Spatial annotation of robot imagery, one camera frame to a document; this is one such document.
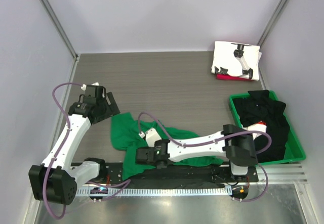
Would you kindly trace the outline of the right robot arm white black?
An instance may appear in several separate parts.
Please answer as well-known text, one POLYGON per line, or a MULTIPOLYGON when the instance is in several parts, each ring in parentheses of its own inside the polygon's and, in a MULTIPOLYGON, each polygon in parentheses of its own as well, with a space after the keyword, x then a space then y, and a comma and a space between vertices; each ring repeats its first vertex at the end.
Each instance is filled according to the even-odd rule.
POLYGON ((147 143, 136 150, 135 162, 141 165, 166 168, 191 158, 226 158, 229 177, 240 181, 247 176, 249 167, 258 164, 253 135, 235 125, 224 125, 221 131, 190 139, 163 139, 154 128, 139 135, 147 143))

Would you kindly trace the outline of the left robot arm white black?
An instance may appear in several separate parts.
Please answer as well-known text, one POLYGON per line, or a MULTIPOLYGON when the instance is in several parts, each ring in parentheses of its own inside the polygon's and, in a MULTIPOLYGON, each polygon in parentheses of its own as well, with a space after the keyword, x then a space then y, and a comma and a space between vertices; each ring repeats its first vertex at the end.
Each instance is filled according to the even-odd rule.
POLYGON ((99 83, 81 85, 83 93, 64 113, 66 123, 54 147, 40 165, 32 165, 29 180, 35 200, 70 205, 79 187, 107 179, 105 161, 89 157, 71 168, 86 132, 96 123, 120 113, 111 92, 99 83))

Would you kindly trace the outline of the green t shirt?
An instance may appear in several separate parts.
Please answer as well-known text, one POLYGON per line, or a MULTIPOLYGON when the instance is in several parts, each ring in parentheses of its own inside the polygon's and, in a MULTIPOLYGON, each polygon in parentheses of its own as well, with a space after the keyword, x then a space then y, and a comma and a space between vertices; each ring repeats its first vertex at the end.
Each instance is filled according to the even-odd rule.
MULTIPOLYGON (((143 130, 155 128, 163 139, 167 138, 166 134, 155 121, 140 121, 140 125, 143 130)), ((188 130, 177 129, 174 127, 165 127, 165 129, 174 139, 182 140, 199 137, 198 134, 188 130)), ((145 140, 141 139, 138 134, 138 121, 133 119, 130 112, 118 114, 112 117, 110 134, 111 144, 116 150, 126 152, 123 162, 123 180, 143 173, 146 170, 156 168, 150 165, 139 165, 135 163, 136 150, 141 147, 147 147, 145 140)), ((185 159, 183 161, 176 162, 174 165, 205 167, 211 164, 221 165, 222 163, 222 159, 214 156, 208 156, 185 159)))

